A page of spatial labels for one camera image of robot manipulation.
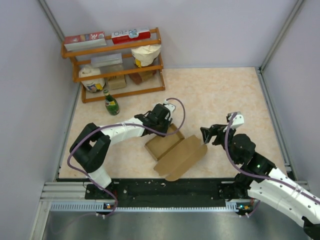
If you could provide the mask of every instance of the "beige table surface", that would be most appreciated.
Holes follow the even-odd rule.
[[[269,117],[267,106],[253,67],[235,68],[179,68],[164,69],[165,91],[121,97],[117,101],[120,113],[111,116],[104,102],[82,103],[79,97],[66,152],[61,164],[60,178],[83,178],[84,175],[67,166],[69,148],[84,126],[114,124],[128,120],[136,114],[153,109],[169,97],[179,98],[186,108],[186,120],[182,133],[202,139],[200,127],[226,124],[226,115],[241,111],[245,124],[237,133],[247,134],[256,144],[256,151],[274,162],[284,173],[285,166]],[[182,108],[179,103],[173,113],[173,123],[179,126]],[[160,178],[153,170],[156,162],[145,149],[145,143],[154,135],[135,137],[113,145],[103,163],[111,178]],[[80,167],[72,158],[71,164]],[[196,163],[183,178],[233,177],[237,171],[229,163],[221,146],[208,144],[206,156]]]

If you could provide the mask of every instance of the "wall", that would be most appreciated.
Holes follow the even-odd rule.
[[[66,36],[159,27],[166,68],[260,66],[297,0],[46,0]]]
[[[264,76],[297,175],[320,196],[320,1],[308,0]]]
[[[77,85],[35,0],[0,3],[0,235],[28,239]]]

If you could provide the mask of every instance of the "robotic arm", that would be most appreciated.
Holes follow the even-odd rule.
[[[229,122],[232,114],[228,114],[226,118]],[[227,136],[229,155],[235,165],[242,165],[241,172],[236,175],[232,189],[225,189],[220,194],[226,197],[226,194],[232,191],[236,192],[239,198],[258,199],[294,220],[312,239],[320,240],[320,198],[289,179],[274,163],[257,153],[256,145],[246,134],[235,134],[236,128],[243,123],[244,117],[237,112]],[[215,124],[210,128],[201,127],[200,130],[204,143],[209,143],[211,137],[216,136],[212,144],[222,145],[223,149],[226,149],[227,125]]]
[[[111,178],[103,167],[108,148],[126,139],[153,133],[153,131],[140,127],[141,125],[165,134],[172,122],[171,116],[175,109],[176,106],[171,103],[158,103],[152,111],[148,111],[145,114],[137,114],[127,121],[120,122],[120,124],[110,125],[109,128],[98,131],[88,138],[75,151],[73,157],[92,180],[101,187],[106,188],[111,183]],[[70,152],[88,134],[98,128],[94,123],[87,124],[71,146]]]

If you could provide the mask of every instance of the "shelf tier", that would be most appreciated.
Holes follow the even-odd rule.
[[[88,54],[98,54],[98,53],[121,50],[121,49],[137,48],[137,47],[146,46],[146,45],[161,44],[161,36],[160,36],[159,29],[157,27],[154,29],[150,29],[150,33],[156,34],[156,39],[133,41],[129,43],[115,44],[111,46],[103,46],[103,47],[91,48],[91,49],[80,50],[80,51],[67,51],[65,47],[65,42],[63,41],[61,44],[61,56],[65,59],[65,58],[72,58],[72,57],[88,55]],[[105,39],[111,40],[111,35],[106,36]]]
[[[131,53],[122,55],[122,58],[130,58],[130,57],[132,57]],[[92,80],[92,79],[109,78],[109,77],[119,76],[119,75],[134,74],[134,73],[153,71],[153,70],[162,70],[164,68],[164,63],[163,63],[161,53],[160,53],[157,57],[158,64],[156,64],[156,65],[136,67],[136,68],[126,69],[126,70],[121,70],[121,71],[107,72],[107,73],[94,75],[94,76],[79,77],[79,71],[80,71],[79,66],[89,64],[90,62],[91,62],[91,60],[72,62],[72,67],[73,67],[72,80],[75,83],[87,81],[87,80]]]
[[[160,77],[160,86],[158,86],[158,87],[152,87],[152,88],[140,89],[140,90],[134,90],[134,91],[128,91],[128,92],[121,92],[121,93],[112,93],[112,91],[111,91],[111,94],[115,98],[122,98],[122,97],[127,97],[127,96],[164,91],[164,90],[166,90],[166,85],[165,85],[164,77],[162,74],[162,70],[158,69],[158,72],[159,72],[159,77]],[[84,87],[84,85],[81,84],[81,100],[83,103],[90,103],[90,102],[96,102],[96,101],[104,101],[105,97],[102,95],[102,96],[87,98],[87,90]]]

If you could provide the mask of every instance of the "green bottle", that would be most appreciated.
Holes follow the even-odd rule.
[[[111,115],[117,115],[120,112],[119,104],[107,89],[103,90],[105,108]]]

